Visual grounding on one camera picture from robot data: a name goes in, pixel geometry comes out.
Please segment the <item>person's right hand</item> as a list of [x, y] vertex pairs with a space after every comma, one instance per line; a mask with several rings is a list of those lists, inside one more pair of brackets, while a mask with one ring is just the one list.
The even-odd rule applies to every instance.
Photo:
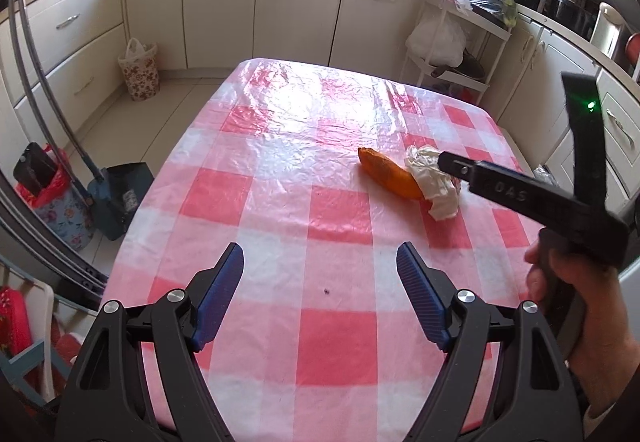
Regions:
[[617, 270], [555, 249], [549, 251], [549, 264], [586, 305], [582, 336], [568, 365], [589, 401], [590, 415], [598, 417], [622, 396], [639, 366], [639, 344], [629, 328]]

